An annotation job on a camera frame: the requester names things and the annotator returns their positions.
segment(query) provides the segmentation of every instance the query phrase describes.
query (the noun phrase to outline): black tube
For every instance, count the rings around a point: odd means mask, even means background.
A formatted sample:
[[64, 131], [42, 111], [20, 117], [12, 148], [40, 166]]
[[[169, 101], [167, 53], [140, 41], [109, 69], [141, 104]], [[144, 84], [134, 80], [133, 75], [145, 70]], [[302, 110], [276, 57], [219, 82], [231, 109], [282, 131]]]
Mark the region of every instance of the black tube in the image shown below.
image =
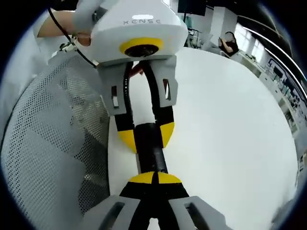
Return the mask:
[[156, 123], [138, 125], [134, 129], [134, 140], [141, 173], [167, 173], [160, 127]]

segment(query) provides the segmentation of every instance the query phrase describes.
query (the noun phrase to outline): white table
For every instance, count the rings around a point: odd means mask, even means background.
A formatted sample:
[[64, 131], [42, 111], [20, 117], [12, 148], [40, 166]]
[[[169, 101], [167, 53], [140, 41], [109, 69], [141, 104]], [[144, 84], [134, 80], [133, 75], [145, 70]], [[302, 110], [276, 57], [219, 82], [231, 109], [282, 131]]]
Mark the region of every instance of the white table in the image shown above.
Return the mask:
[[[268, 229], [292, 198], [297, 171], [294, 140], [274, 97], [246, 67], [196, 49], [178, 52], [176, 79], [175, 130], [164, 150], [169, 173], [233, 230]], [[130, 80], [130, 97], [135, 124], [154, 121], [144, 76]], [[119, 194], [138, 171], [113, 118], [108, 160], [110, 192]]]

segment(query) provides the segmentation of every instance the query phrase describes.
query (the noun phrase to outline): human hand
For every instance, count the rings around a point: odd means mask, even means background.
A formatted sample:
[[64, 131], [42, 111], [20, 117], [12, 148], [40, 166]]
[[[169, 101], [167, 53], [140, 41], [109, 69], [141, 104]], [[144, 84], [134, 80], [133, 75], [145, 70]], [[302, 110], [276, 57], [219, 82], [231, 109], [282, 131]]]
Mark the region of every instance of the human hand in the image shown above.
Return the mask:
[[89, 46], [91, 44], [91, 35], [90, 33], [77, 33], [76, 35], [78, 42], [82, 46]]

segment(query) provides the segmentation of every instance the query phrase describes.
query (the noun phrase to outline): yellow camera ring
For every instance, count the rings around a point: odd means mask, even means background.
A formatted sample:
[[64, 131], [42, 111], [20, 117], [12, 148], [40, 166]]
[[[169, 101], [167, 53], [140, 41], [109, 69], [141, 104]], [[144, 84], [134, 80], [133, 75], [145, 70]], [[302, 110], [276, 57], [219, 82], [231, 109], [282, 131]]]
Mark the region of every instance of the yellow camera ring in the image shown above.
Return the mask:
[[164, 43], [159, 38], [138, 37], [120, 45], [121, 53], [129, 57], [147, 57], [163, 49]]

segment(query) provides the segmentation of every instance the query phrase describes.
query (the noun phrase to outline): person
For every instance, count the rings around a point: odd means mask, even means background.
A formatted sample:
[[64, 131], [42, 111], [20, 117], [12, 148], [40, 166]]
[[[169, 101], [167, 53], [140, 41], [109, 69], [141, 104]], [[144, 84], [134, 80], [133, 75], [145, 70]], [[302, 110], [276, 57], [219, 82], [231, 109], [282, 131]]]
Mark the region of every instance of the person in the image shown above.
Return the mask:
[[211, 44], [207, 51], [215, 54], [222, 55], [224, 52], [228, 57], [231, 57], [233, 54], [239, 51], [238, 45], [236, 43], [236, 38], [234, 33], [228, 31], [225, 36], [228, 36], [229, 38], [223, 39], [219, 37], [219, 46], [216, 46], [215, 44]]
[[[90, 46], [90, 32], [76, 31], [73, 25], [72, 11], [52, 10], [56, 20], [69, 35], [75, 35], [77, 47], [86, 56], [84, 47]], [[16, 46], [10, 61], [3, 73], [0, 85], [0, 143], [10, 115], [23, 91], [30, 82], [47, 66], [52, 55], [68, 40], [57, 27], [49, 13], [44, 12], [25, 32]], [[142, 74], [136, 65], [130, 77]]]

